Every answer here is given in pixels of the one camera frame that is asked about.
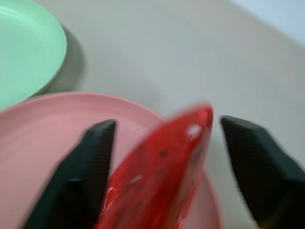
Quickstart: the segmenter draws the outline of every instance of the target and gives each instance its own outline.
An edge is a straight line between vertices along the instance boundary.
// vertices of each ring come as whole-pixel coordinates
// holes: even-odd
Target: white wall
[[[305,1],[233,0],[263,22],[274,26],[293,41],[305,46]]]

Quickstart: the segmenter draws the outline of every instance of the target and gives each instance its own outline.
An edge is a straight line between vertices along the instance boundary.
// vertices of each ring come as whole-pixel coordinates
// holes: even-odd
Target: black spot
[[[136,186],[135,189],[137,190],[137,192],[141,192],[143,188],[144,188],[144,184],[140,183],[139,185]]]
[[[135,206],[135,208],[133,209],[133,214],[138,214],[142,208],[143,208],[143,203],[142,202],[138,203],[137,206]]]
[[[166,157],[166,156],[169,155],[169,153],[166,152],[166,151],[162,151],[162,152],[160,152],[159,154],[160,154],[160,156],[162,156],[162,157]]]
[[[156,174],[157,179],[162,179],[164,177],[164,171],[159,170]]]

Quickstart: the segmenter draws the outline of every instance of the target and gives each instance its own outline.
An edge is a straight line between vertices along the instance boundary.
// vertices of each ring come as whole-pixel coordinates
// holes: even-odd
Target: plate
[[[83,131],[118,120],[112,167],[163,120],[132,102],[90,93],[59,93],[29,99],[0,113],[0,228],[25,220],[57,165]],[[206,173],[184,229],[222,229],[215,191]]]
[[[0,0],[0,109],[40,92],[60,69],[65,33],[31,0]]]

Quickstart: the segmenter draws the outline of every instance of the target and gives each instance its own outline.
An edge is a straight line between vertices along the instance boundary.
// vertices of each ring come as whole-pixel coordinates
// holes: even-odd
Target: table surface
[[[228,229],[254,229],[236,189],[221,115],[267,127],[305,165],[305,49],[225,0],[36,0],[63,24],[67,58],[47,92],[125,97],[169,116],[214,106],[206,167]]]

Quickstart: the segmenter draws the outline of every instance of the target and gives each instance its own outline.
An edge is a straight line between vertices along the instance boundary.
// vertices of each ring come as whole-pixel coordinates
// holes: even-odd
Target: green plate
[[[60,23],[31,0],[0,0],[0,109],[43,89],[65,58]]]

